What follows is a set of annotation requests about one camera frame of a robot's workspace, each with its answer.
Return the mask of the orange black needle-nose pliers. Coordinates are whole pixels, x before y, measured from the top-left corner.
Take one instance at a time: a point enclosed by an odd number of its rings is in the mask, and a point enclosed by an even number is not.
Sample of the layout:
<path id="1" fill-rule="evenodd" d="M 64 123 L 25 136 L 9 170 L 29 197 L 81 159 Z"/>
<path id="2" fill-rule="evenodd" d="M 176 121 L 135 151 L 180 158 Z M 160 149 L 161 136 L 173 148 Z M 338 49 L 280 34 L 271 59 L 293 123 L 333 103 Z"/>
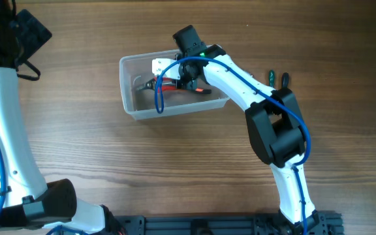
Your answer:
<path id="1" fill-rule="evenodd" d="M 144 91 L 144 90 L 155 90 L 155 85 L 157 83 L 156 78 L 152 78 L 151 80 L 145 82 L 144 84 L 141 84 L 134 88 L 134 91 Z M 177 88 L 175 91 L 190 91 L 197 94 L 204 94 L 209 95 L 212 93 L 210 89 L 202 89 L 202 88 Z"/>

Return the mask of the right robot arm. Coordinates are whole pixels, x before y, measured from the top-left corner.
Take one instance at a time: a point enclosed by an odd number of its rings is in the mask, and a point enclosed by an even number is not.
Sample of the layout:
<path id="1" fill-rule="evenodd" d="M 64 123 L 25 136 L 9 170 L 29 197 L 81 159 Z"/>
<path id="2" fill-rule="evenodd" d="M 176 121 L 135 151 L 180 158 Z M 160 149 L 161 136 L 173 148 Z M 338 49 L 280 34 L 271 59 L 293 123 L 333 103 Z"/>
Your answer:
<path id="1" fill-rule="evenodd" d="M 307 234 L 316 212 L 304 174 L 311 137 L 293 92 L 258 82 L 224 49 L 206 46 L 192 25 L 172 37 L 180 50 L 177 63 L 181 80 L 201 78 L 244 111 L 250 145 L 275 178 L 282 233 Z"/>

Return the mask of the red handled snips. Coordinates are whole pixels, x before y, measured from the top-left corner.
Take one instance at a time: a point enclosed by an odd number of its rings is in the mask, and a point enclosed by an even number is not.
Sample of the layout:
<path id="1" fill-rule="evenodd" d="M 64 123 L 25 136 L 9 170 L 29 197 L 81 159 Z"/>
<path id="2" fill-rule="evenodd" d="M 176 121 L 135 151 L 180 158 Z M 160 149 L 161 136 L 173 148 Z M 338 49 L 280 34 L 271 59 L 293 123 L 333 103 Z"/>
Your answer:
<path id="1" fill-rule="evenodd" d="M 163 77 L 162 79 L 162 91 L 174 91 L 177 90 L 176 81 L 171 78 Z"/>

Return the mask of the clear plastic container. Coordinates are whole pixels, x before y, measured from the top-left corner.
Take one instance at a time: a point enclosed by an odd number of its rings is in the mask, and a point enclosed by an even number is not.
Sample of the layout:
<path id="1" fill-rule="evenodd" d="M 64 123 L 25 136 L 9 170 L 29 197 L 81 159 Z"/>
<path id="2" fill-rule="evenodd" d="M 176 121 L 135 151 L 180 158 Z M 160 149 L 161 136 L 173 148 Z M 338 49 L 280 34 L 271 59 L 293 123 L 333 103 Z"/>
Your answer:
<path id="1" fill-rule="evenodd" d="M 123 107 L 135 120 L 175 116 L 192 112 L 222 108 L 230 98 L 219 89 L 198 81 L 200 89 L 211 93 L 196 94 L 190 91 L 163 91 L 164 111 L 155 108 L 154 90 L 137 88 L 154 77 L 151 62 L 156 58 L 175 59 L 178 49 L 122 57 L 119 61 L 119 81 Z"/>

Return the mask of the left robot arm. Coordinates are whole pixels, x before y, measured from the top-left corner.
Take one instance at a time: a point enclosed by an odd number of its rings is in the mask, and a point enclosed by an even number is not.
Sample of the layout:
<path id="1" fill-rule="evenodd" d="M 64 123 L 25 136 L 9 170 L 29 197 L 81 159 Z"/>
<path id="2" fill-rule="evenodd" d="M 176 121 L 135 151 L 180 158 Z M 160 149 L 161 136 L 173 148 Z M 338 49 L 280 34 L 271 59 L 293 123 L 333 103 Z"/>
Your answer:
<path id="1" fill-rule="evenodd" d="M 22 65 L 51 32 L 14 1 L 0 1 L 0 230 L 45 228 L 50 234 L 125 234 L 106 206 L 76 196 L 68 179 L 47 182 L 31 152 L 18 85 Z"/>

